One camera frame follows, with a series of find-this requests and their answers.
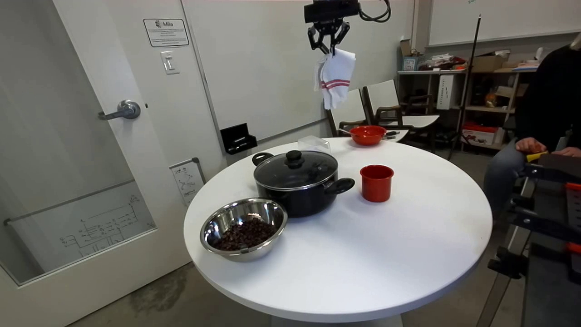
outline white door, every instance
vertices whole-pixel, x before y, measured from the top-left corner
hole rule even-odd
[[[188,262],[184,207],[105,0],[1,2],[0,42],[0,325],[65,325]]]

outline bowl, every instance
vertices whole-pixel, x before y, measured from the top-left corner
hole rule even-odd
[[[277,244],[288,215],[264,198],[243,198],[214,211],[201,226],[201,246],[217,256],[248,262],[264,256]]]
[[[381,126],[353,126],[348,129],[350,138],[364,147],[377,146],[384,138],[386,129]]]

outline pot handle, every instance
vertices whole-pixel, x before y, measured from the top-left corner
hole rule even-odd
[[[339,195],[339,193],[344,193],[348,191],[350,187],[353,187],[355,182],[352,178],[339,178],[335,180],[333,184],[330,184],[330,187],[326,189],[326,193],[333,193],[333,195]]]
[[[252,157],[252,164],[253,164],[253,166],[259,166],[259,164],[264,162],[266,158],[272,158],[272,155],[270,155],[270,153],[255,153],[255,155]]]

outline floor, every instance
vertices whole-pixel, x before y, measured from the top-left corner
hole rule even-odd
[[[464,169],[475,182],[482,182],[482,173],[490,155],[453,151],[451,162]],[[448,296],[402,315],[404,327],[473,327],[486,300],[493,273],[486,269],[493,251],[502,244],[502,231],[491,235],[490,246],[468,280]],[[520,325],[522,282],[511,282],[497,311],[493,327]],[[195,273],[194,266],[184,266],[157,282],[103,307],[101,311],[72,324],[72,327],[266,327],[268,316],[244,309],[214,291]]]

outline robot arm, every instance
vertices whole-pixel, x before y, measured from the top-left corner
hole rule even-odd
[[[366,22],[386,22],[390,18],[390,4],[382,0],[386,9],[379,17],[368,17],[361,11],[357,0],[312,0],[310,6],[304,6],[304,22],[312,24],[306,31],[310,49],[321,49],[324,55],[328,48],[324,46],[324,37],[330,38],[330,53],[341,44],[348,33],[348,22],[342,22],[344,17],[359,15]]]

